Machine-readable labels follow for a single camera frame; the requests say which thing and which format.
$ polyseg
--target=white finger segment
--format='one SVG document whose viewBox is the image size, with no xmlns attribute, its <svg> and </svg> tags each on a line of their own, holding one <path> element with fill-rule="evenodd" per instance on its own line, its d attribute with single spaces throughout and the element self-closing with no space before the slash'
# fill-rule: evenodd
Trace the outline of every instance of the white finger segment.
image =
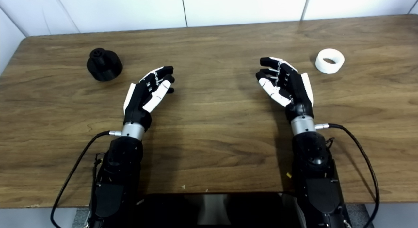
<svg viewBox="0 0 418 228">
<path fill-rule="evenodd" d="M 305 86 L 305 90 L 306 90 L 306 94 L 308 95 L 309 100 L 312 103 L 313 106 L 313 102 L 314 102 L 314 93 L 312 92 L 312 86 L 311 86 L 311 81 L 309 81 L 309 76 L 308 73 L 303 73 L 302 75 L 302 82 L 303 85 Z"/>
<path fill-rule="evenodd" d="M 261 78 L 258 83 L 263 87 L 264 91 L 280 105 L 287 106 L 291 102 L 289 99 L 279 94 L 280 88 L 273 86 L 270 80 Z"/>
<path fill-rule="evenodd" d="M 145 105 L 142 108 L 145 109 L 146 111 L 148 111 L 149 113 L 151 113 L 151 111 L 153 111 L 155 109 L 155 107 L 157 107 L 158 104 L 160 104 L 161 100 L 166 95 L 170 86 L 171 86 L 170 81 L 164 80 L 158 86 L 157 90 L 155 92 L 151 93 L 151 95 L 152 95 L 151 100 L 149 100 L 147 103 L 145 103 Z"/>
<path fill-rule="evenodd" d="M 125 98 L 125 102 L 123 104 L 123 114 L 125 114 L 125 110 L 129 105 L 130 99 L 132 98 L 133 91 L 135 89 L 136 84 L 130 84 L 128 93 Z"/>
</svg>

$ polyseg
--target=black robotic forearm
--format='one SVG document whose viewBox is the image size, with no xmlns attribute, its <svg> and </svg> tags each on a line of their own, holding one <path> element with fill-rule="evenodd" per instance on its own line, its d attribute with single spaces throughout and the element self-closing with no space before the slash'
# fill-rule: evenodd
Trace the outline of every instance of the black robotic forearm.
<svg viewBox="0 0 418 228">
<path fill-rule="evenodd" d="M 90 228 L 132 227 L 142 160 L 142 137 L 151 126 L 151 111 L 173 92 L 173 66 L 163 66 L 131 84 L 124 105 L 123 130 L 110 143 L 91 191 Z"/>
<path fill-rule="evenodd" d="M 346 228 L 350 221 L 335 163 L 313 120 L 309 78 L 277 58 L 261 58 L 260 64 L 272 69 L 261 69 L 256 77 L 270 97 L 285 106 L 294 133 L 292 179 L 307 228 Z"/>
<path fill-rule="evenodd" d="M 92 188 L 90 228 L 131 226 L 141 160 L 140 140 L 121 136 L 110 143 Z"/>
</svg>

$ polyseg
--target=black cable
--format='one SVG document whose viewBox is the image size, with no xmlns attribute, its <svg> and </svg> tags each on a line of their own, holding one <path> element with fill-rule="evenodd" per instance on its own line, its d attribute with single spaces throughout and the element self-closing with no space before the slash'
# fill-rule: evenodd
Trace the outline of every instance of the black cable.
<svg viewBox="0 0 418 228">
<path fill-rule="evenodd" d="M 69 180 L 71 179 L 72 175 L 74 174 L 74 171 L 76 170 L 76 168 L 78 167 L 81 159 L 83 158 L 84 154 L 86 153 L 87 149 L 91 146 L 91 144 L 99 137 L 101 136 L 105 136 L 105 135 L 109 135 L 110 131 L 105 131 L 105 132 L 101 132 L 99 134 L 97 134 L 96 136 L 93 137 L 93 139 L 90 140 L 90 142 L 85 146 L 85 148 L 83 149 L 83 151 L 81 152 L 79 158 L 77 159 L 76 164 L 74 165 L 73 169 L 71 170 L 70 174 L 68 175 L 67 179 L 65 179 L 64 185 L 62 185 L 61 190 L 58 193 L 58 196 L 55 200 L 54 205 L 52 206 L 52 211 L 51 211 L 51 222 L 52 225 L 54 225 L 56 228 L 61 228 L 54 220 L 54 213 L 55 213 L 55 209 L 58 206 L 58 202 L 61 199 L 61 195 L 64 192 L 65 188 L 67 187 L 67 184 L 69 182 Z"/>
<path fill-rule="evenodd" d="M 355 142 L 357 147 L 360 149 L 360 152 L 363 155 L 363 157 L 364 157 L 364 159 L 367 163 L 367 166 L 369 167 L 369 171 L 370 171 L 370 174 L 372 175 L 372 179 L 373 179 L 373 184 L 375 185 L 375 195 L 376 195 L 375 204 L 376 205 L 375 205 L 375 208 L 373 210 L 372 215 L 370 216 L 366 225 L 364 225 L 364 228 L 367 228 L 373 222 L 373 219 L 375 219 L 375 216 L 376 216 L 376 213 L 378 212 L 379 204 L 380 204 L 379 185 L 378 185 L 378 180 L 376 179 L 375 171 L 373 170 L 372 164 L 370 163 L 370 160 L 367 157 L 366 152 L 364 152 L 363 147 L 360 145 L 360 142 L 356 139 L 356 137 L 348 129 L 346 129 L 342 125 L 338 125 L 338 124 L 329 123 L 328 125 L 330 126 L 330 128 L 339 128 L 339 129 L 344 130 L 351 137 L 351 139 L 353 139 L 353 141 Z"/>
</svg>

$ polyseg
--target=small debris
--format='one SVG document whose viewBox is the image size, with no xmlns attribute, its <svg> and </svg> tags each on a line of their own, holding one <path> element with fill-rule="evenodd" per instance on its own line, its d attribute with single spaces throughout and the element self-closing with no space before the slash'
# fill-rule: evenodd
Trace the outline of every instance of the small debris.
<svg viewBox="0 0 418 228">
<path fill-rule="evenodd" d="M 145 201 L 145 199 L 140 200 L 138 203 L 136 203 L 135 205 L 140 205 L 141 203 L 143 203 Z"/>
<path fill-rule="evenodd" d="M 34 205 L 26 206 L 26 208 L 34 208 L 34 207 L 40 207 L 40 206 L 39 206 L 39 204 L 34 204 Z"/>
</svg>

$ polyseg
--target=robot hand finger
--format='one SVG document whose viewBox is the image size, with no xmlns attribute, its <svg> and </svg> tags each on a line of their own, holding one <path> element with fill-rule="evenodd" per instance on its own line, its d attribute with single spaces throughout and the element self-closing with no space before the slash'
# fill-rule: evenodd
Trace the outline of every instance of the robot hand finger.
<svg viewBox="0 0 418 228">
<path fill-rule="evenodd" d="M 266 91 L 266 93 L 277 103 L 282 106 L 287 106 L 291 102 L 290 94 L 284 90 L 284 88 L 273 85 L 271 80 L 267 78 L 267 75 L 263 71 L 257 72 L 255 76 L 264 91 Z"/>
<path fill-rule="evenodd" d="M 174 78 L 171 76 L 171 74 L 164 76 L 157 90 L 151 93 L 151 98 L 148 100 L 148 102 L 145 103 L 144 106 L 142 106 L 142 108 L 147 112 L 151 113 L 151 111 L 153 111 L 155 107 L 157 107 L 158 104 L 160 104 L 161 100 L 169 91 L 170 86 L 173 82 Z"/>
</svg>

